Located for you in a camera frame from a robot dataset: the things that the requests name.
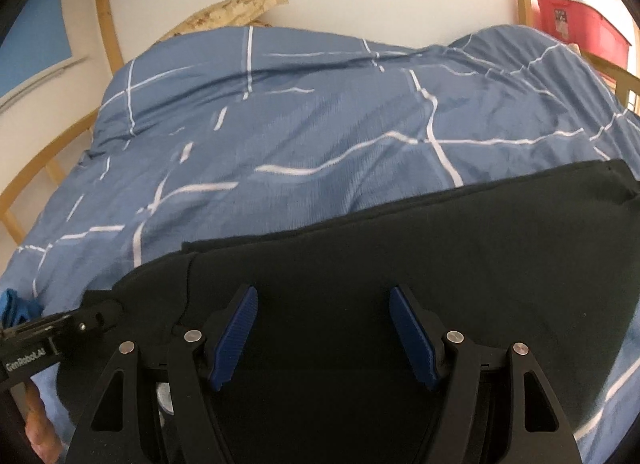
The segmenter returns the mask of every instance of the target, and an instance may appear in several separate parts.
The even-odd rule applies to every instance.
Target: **bed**
[[[638,178],[640,118],[627,106],[640,80],[583,55],[526,26],[421,50],[254,26],[157,44],[114,69],[100,108],[0,195],[18,243],[1,288],[52,314],[187,240],[293,229],[575,161],[622,158]],[[615,95],[586,60],[617,80]],[[91,148],[65,177],[54,157],[89,128]],[[24,235],[9,207],[43,168],[60,187]],[[639,333],[637,311],[575,423],[590,464],[640,412]],[[68,442],[55,369],[36,382]]]

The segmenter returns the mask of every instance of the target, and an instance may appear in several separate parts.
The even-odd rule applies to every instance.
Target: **beige floral pillow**
[[[270,27],[258,18],[268,10],[288,4],[288,0],[225,0],[204,8],[177,25],[158,42],[198,31],[208,31],[225,26]]]

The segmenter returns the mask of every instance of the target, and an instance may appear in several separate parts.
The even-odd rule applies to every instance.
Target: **metal rivet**
[[[196,341],[200,341],[201,338],[202,338],[202,332],[200,332],[199,330],[190,330],[184,335],[184,340],[188,341],[189,343],[195,343]]]
[[[134,348],[136,348],[135,343],[132,341],[125,341],[120,344],[120,354],[129,354],[133,352]]]
[[[529,354],[529,347],[524,345],[524,343],[514,343],[513,351],[516,352],[516,354],[520,354],[521,356],[526,356],[527,354]]]
[[[447,332],[447,339],[452,343],[462,343],[465,340],[465,337],[462,335],[462,332],[450,330]]]

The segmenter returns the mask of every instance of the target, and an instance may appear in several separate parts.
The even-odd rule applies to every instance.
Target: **wooden bed frame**
[[[111,72],[115,73],[124,66],[122,53],[118,44],[113,18],[111,16],[111,5],[109,0],[95,0],[95,6],[98,13],[98,22],[100,24],[100,32],[104,49],[109,60]],[[526,26],[533,25],[533,11],[531,0],[518,0],[518,23]],[[599,72],[609,76],[615,80],[615,93],[620,102],[628,106],[630,92],[640,95],[640,78],[636,78],[631,73],[616,66],[607,60],[595,56],[594,54],[582,51],[582,56]],[[76,139],[80,134],[91,129],[98,115],[98,109],[87,114],[79,121],[76,121],[60,136],[56,137],[49,145],[42,149],[13,179],[13,181],[0,193],[0,221],[6,227],[7,231],[20,245],[26,233],[18,223],[15,215],[11,212],[11,206],[24,190],[31,183],[33,178],[41,171],[45,170],[51,180],[60,185],[65,179],[66,174],[56,161],[56,156],[68,146],[68,144]]]

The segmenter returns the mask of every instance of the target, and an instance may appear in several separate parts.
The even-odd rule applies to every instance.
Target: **black garment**
[[[249,283],[258,317],[214,399],[236,462],[411,462],[434,397],[415,382],[388,315],[389,289],[406,283],[448,329],[529,345],[576,427],[638,302],[638,193],[623,162],[578,163],[185,245],[114,286],[125,317],[98,351],[63,365],[60,395],[79,413],[105,362],[96,355],[197,329]]]

